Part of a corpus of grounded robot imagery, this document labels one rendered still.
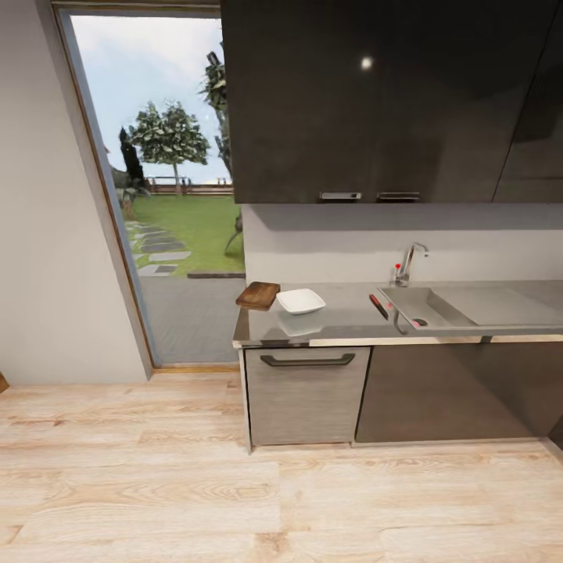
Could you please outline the parer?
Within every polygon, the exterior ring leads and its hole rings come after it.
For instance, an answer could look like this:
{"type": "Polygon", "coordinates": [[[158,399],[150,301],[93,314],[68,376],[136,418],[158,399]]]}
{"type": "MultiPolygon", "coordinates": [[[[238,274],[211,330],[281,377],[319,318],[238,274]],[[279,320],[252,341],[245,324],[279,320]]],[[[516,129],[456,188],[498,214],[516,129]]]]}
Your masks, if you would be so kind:
{"type": "Polygon", "coordinates": [[[379,309],[383,312],[383,314],[388,318],[389,315],[387,311],[382,307],[382,304],[378,301],[378,299],[373,294],[370,295],[370,298],[375,302],[375,305],[379,307],[379,309]]]}

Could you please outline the cutting board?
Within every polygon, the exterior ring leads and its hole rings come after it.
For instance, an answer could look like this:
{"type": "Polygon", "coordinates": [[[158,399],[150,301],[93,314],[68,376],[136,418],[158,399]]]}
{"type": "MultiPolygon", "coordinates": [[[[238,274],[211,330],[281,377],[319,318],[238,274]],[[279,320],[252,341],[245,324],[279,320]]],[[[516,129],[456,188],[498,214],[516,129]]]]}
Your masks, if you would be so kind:
{"type": "Polygon", "coordinates": [[[268,308],[280,288],[279,284],[253,281],[235,302],[242,306],[268,308]]]}

